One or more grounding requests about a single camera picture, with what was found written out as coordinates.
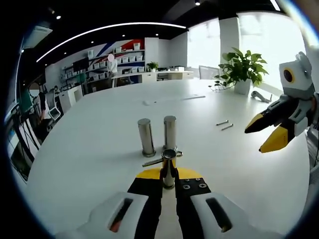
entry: desk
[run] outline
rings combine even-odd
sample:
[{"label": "desk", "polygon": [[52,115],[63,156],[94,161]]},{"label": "desk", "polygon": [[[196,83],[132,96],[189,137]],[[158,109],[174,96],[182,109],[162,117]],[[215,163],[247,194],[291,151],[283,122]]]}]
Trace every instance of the desk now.
[{"label": "desk", "polygon": [[[302,214],[308,192],[304,134],[280,151],[261,154],[258,149],[274,128],[253,134],[244,134],[244,129],[268,104],[231,89],[213,92],[208,85],[212,81],[172,80],[86,95],[53,128],[33,163],[26,195],[38,218],[52,233],[85,223],[94,207],[127,191],[144,170],[143,163],[159,157],[163,118],[174,115],[177,146],[184,153],[177,166],[203,175],[211,191],[245,210],[252,225],[289,231]],[[206,97],[180,100],[192,94]],[[145,106],[143,101],[157,103]],[[141,118],[152,122],[157,155],[151,159],[141,154]],[[234,127],[221,131],[215,126],[227,119]]]}]

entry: bolt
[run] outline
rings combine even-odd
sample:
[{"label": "bolt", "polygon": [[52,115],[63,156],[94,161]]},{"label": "bolt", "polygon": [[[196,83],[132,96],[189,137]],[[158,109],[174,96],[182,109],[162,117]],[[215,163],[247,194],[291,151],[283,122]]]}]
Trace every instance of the bolt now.
[{"label": "bolt", "polygon": [[190,189],[189,185],[183,185],[183,189]]},{"label": "bolt", "polygon": [[206,188],[206,187],[207,187],[207,184],[201,183],[201,184],[199,184],[199,187],[200,187],[200,188]]}]

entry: white wall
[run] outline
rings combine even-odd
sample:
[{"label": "white wall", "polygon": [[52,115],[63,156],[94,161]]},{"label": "white wall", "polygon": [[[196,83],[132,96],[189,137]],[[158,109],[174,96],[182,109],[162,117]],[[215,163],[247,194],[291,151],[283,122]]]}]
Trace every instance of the white wall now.
[{"label": "white wall", "polygon": [[145,38],[145,65],[159,61],[159,39],[157,37]]},{"label": "white wall", "polygon": [[170,66],[187,66],[187,34],[185,32],[169,41]]},{"label": "white wall", "polygon": [[159,39],[159,67],[170,66],[170,52],[169,52],[170,40]]},{"label": "white wall", "polygon": [[240,35],[237,17],[219,21],[220,27],[220,62],[226,62],[222,58],[223,53],[233,52],[232,47],[239,49]]}]

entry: white chair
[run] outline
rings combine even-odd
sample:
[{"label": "white chair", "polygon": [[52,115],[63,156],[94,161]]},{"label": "white chair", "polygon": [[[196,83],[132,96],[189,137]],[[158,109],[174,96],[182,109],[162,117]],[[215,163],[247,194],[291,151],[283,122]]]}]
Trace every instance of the white chair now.
[{"label": "white chair", "polygon": [[212,80],[217,75],[220,75],[219,68],[199,66],[199,78],[201,80]]},{"label": "white chair", "polygon": [[55,103],[54,89],[51,89],[45,96],[49,106],[49,115],[53,119],[53,121],[56,121],[61,116],[61,112],[58,110]]}]

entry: metal cylinder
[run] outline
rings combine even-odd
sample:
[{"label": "metal cylinder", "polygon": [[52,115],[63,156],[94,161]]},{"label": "metal cylinder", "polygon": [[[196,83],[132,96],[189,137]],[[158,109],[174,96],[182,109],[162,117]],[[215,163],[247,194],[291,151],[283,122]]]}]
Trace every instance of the metal cylinder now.
[{"label": "metal cylinder", "polygon": [[177,153],[174,149],[165,149],[161,154],[163,159],[163,187],[166,189],[172,189],[175,186],[176,156]]},{"label": "metal cylinder", "polygon": [[166,116],[164,118],[164,149],[177,150],[176,146],[176,117]]},{"label": "metal cylinder", "polygon": [[145,157],[153,157],[156,154],[156,150],[153,145],[151,121],[149,119],[140,119],[138,126],[143,148],[142,154]]}]

